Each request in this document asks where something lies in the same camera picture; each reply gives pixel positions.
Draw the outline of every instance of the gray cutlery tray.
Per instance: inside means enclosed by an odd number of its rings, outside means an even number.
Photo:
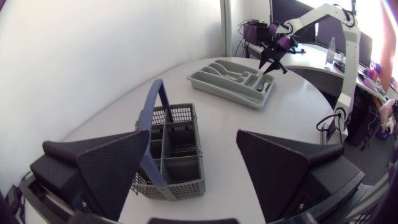
[[[274,77],[244,65],[216,60],[187,77],[192,87],[254,109],[266,103]]]

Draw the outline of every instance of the curved desk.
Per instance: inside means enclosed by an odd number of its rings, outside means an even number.
[[[253,56],[261,56],[262,47],[253,44],[247,44],[248,53]],[[280,60],[286,68],[298,73],[309,82],[314,84],[320,91],[338,97],[341,93],[342,79],[344,73],[332,66],[325,68],[326,52],[316,49],[318,46],[311,47],[309,45],[299,44],[298,49],[303,48],[304,54],[285,54]],[[385,101],[385,98],[374,88],[375,82],[366,77],[365,80],[356,78],[356,85],[365,90],[369,94]]]
[[[203,151],[206,193],[176,202],[150,200],[130,191],[122,223],[147,223],[151,217],[178,220],[237,218],[241,223],[264,223],[264,217],[236,145],[236,132],[246,129],[282,138],[319,144],[315,125],[332,109],[323,95],[294,72],[273,71],[275,85],[262,109],[247,106],[193,89],[186,77],[219,58],[187,63],[164,72],[162,78],[170,104],[193,103]],[[257,68],[258,60],[222,58]],[[153,80],[101,111],[65,141],[107,136],[134,130]]]

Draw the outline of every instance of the floor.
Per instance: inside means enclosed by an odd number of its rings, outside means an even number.
[[[385,141],[374,136],[369,146],[361,150],[362,145],[356,147],[345,142],[345,158],[351,161],[365,173],[362,183],[374,185],[387,173],[387,164],[394,160],[396,150],[394,143],[396,135],[390,135]]]

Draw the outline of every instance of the white wall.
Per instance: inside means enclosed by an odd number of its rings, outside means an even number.
[[[242,57],[243,48],[241,47],[240,41],[243,36],[238,32],[240,24],[246,19],[251,19],[249,15],[249,4],[246,0],[231,0],[231,46],[232,46],[232,57]]]
[[[269,0],[230,0],[231,1],[231,48],[232,57],[242,57],[243,48],[239,42],[243,36],[238,32],[242,21],[246,19],[263,20],[269,24],[270,4]]]
[[[221,56],[214,0],[8,0],[0,12],[0,190],[127,92]]]
[[[249,15],[251,19],[263,20],[269,25],[271,7],[269,0],[249,0]]]

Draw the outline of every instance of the robotic arm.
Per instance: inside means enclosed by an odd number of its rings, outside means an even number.
[[[346,125],[349,122],[349,114],[353,109],[353,96],[356,86],[356,77],[358,76],[358,44],[359,38],[361,37],[359,27],[357,26],[358,22],[352,12],[338,6],[323,4],[322,6],[304,14],[300,18],[291,19],[281,25],[271,24],[269,31],[276,36],[277,42],[264,49],[259,67],[261,68],[269,59],[272,59],[273,62],[265,73],[279,68],[282,68],[285,73],[285,68],[279,60],[289,51],[289,49],[294,50],[297,46],[297,43],[292,36],[298,30],[313,26],[327,17],[334,17],[341,22],[346,39],[346,67],[343,87],[337,104],[333,110],[336,115],[334,123],[335,128],[341,131],[341,134],[344,136],[342,141],[344,141],[348,135]],[[337,138],[339,138],[338,132],[335,131],[329,140],[331,142],[339,142],[340,140]]]

